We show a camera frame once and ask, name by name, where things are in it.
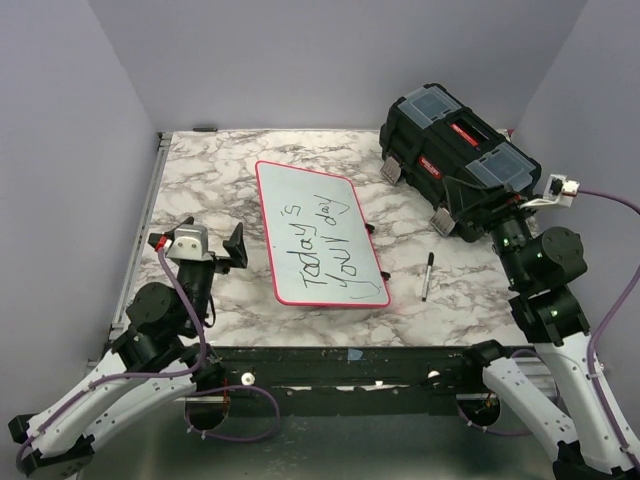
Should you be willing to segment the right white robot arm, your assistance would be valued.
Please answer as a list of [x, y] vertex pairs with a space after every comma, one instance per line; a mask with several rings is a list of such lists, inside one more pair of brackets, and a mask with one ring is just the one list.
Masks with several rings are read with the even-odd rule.
[[488, 388], [544, 447], [558, 479], [636, 479], [639, 438], [626, 421], [596, 354], [601, 328], [591, 329], [570, 283], [587, 270], [580, 236], [564, 227], [533, 235], [527, 224], [544, 207], [569, 207], [584, 189], [555, 174], [532, 199], [507, 184], [481, 187], [447, 176], [447, 210], [490, 234], [509, 288], [512, 316], [548, 368], [561, 405], [547, 398], [496, 341], [466, 350], [460, 379]]

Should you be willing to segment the blue tape piece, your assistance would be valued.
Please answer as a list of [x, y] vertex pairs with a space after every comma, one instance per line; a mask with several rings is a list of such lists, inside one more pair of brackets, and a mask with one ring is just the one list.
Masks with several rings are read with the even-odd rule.
[[354, 362], [359, 361], [363, 358], [364, 352], [360, 349], [349, 348], [347, 350], [347, 361]]

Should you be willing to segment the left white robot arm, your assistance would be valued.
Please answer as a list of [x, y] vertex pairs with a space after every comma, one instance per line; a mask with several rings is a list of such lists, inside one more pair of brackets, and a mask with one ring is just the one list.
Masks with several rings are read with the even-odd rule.
[[28, 479], [67, 479], [91, 462], [100, 441], [133, 418], [181, 395], [209, 395], [225, 384], [221, 360], [204, 338], [215, 322], [215, 275], [248, 265], [244, 229], [208, 248], [208, 231], [187, 218], [147, 242], [168, 283], [141, 287], [126, 309], [129, 325], [98, 364], [66, 395], [8, 424], [20, 448], [16, 467]]

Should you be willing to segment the whiteboard marker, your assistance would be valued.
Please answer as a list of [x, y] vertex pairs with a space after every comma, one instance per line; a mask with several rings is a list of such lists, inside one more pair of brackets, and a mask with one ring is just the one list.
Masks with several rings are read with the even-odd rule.
[[435, 260], [434, 252], [429, 252], [427, 263], [426, 263], [426, 267], [425, 267], [423, 285], [422, 285], [422, 289], [421, 289], [421, 301], [422, 302], [426, 302], [426, 300], [428, 298], [428, 293], [429, 293], [429, 288], [430, 288], [430, 280], [431, 280], [431, 274], [432, 274], [434, 260]]

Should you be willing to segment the pink-framed whiteboard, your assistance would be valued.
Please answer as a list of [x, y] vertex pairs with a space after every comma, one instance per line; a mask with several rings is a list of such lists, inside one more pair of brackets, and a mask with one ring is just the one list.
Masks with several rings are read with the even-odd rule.
[[391, 297], [353, 183], [259, 161], [274, 294], [287, 306], [385, 308]]

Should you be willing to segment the black red toolbox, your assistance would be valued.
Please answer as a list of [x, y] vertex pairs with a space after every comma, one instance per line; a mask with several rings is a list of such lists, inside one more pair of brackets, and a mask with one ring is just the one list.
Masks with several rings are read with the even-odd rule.
[[379, 144], [383, 177], [391, 184], [405, 180], [434, 208], [440, 235], [454, 232], [468, 243], [484, 232], [475, 219], [459, 217], [463, 210], [502, 186], [531, 197], [541, 177], [536, 160], [438, 83], [391, 105]]

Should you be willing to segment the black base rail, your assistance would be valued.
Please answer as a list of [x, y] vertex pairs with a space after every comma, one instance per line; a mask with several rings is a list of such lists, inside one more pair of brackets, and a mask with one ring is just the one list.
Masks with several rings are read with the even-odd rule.
[[[348, 362], [347, 350], [364, 352]], [[500, 402], [465, 347], [219, 347], [197, 375], [194, 413], [232, 417], [455, 416], [495, 423]]]

